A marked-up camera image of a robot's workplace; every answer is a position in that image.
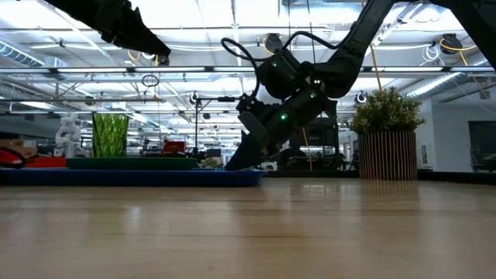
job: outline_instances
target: wooden table surface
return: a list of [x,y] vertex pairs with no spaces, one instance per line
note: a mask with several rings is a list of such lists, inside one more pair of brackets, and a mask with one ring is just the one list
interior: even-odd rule
[[495,278],[496,187],[0,187],[0,278]]

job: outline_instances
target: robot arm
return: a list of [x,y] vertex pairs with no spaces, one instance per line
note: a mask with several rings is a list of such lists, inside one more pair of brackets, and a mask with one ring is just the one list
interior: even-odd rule
[[102,40],[118,47],[168,57],[170,49],[141,19],[140,10],[128,0],[45,0],[92,29]]
[[[360,73],[364,55],[384,18],[398,0],[370,0],[350,33],[326,63],[299,63],[284,47],[258,68],[267,92],[281,105],[264,105],[244,95],[237,107],[239,119],[250,131],[226,165],[239,170],[257,165],[279,152],[281,144],[324,111],[335,112],[333,98],[342,98]],[[489,37],[496,36],[496,0],[432,0],[452,10],[493,67],[496,51]]]
[[[98,30],[103,40],[116,46],[162,56],[168,56],[171,51],[144,26],[139,9],[133,11],[128,0],[45,1]],[[295,130],[306,126],[322,112],[336,113],[336,102],[332,99],[343,97],[353,86],[370,42],[396,2],[416,1],[369,0],[350,33],[338,46],[330,46],[317,38],[320,43],[336,49],[326,63],[300,64],[286,50],[286,43],[281,51],[262,59],[264,62],[257,70],[257,60],[247,53],[243,59],[252,62],[257,80],[282,104],[266,105],[257,101],[258,83],[254,94],[241,98],[237,106],[239,119],[250,134],[243,134],[241,145],[226,169],[239,170],[260,164],[275,156]],[[496,67],[492,43],[496,38],[496,0],[431,0],[431,3],[451,9],[489,63]]]

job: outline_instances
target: white wall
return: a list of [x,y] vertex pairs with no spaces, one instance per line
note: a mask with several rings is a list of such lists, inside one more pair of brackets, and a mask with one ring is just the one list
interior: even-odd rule
[[[493,105],[488,108],[496,111]],[[434,171],[472,172],[469,121],[496,121],[496,115],[477,105],[434,105]]]
[[358,140],[358,135],[353,131],[339,132],[339,145],[348,143],[351,148],[351,155],[353,155],[353,141]]
[[[434,122],[432,120],[431,100],[422,102],[418,118],[425,119],[425,124],[420,125],[415,131],[417,142],[417,168],[436,169],[436,145],[434,141]],[[422,146],[427,151],[427,164],[422,162]]]
[[47,119],[44,115],[37,115],[34,121],[25,120],[23,116],[0,117],[0,131],[6,133],[55,139],[59,128],[60,119]]

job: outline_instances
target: green plant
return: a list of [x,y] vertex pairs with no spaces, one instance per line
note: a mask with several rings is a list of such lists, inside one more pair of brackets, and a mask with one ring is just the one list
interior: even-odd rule
[[220,164],[217,163],[216,160],[212,158],[206,158],[200,162],[200,167],[203,168],[217,168],[220,167]]
[[421,105],[419,100],[401,97],[396,88],[374,91],[367,96],[365,103],[355,105],[356,115],[346,124],[357,134],[412,132],[425,123],[424,119],[417,119]]
[[123,114],[93,114],[93,156],[123,157],[129,117]]

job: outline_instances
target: red object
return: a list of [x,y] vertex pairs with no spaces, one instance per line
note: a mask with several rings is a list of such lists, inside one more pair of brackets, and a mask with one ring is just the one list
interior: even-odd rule
[[50,168],[50,167],[66,167],[64,157],[39,157],[34,162],[29,163],[26,167],[31,168]]
[[166,142],[164,144],[164,153],[184,151],[186,151],[186,142]]
[[14,154],[0,150],[0,161],[4,163],[13,163],[16,162],[19,158],[15,156]]

